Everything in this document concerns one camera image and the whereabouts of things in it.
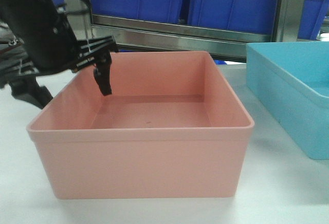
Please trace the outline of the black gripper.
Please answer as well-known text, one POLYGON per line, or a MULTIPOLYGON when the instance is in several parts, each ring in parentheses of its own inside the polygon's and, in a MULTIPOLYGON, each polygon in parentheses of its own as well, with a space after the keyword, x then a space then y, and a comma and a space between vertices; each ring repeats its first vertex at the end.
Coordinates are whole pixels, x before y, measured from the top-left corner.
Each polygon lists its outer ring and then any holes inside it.
MULTIPOLYGON (((1 0, 1 19, 23 43, 28 56, 39 70, 78 71, 95 65, 94 79, 104 96, 112 94, 110 84, 111 51, 117 51, 112 36, 78 40, 67 17, 91 12, 89 0, 79 0, 85 8, 60 10, 52 0, 1 0)), ((43 109, 53 96, 36 78, 9 82, 11 95, 43 109)))

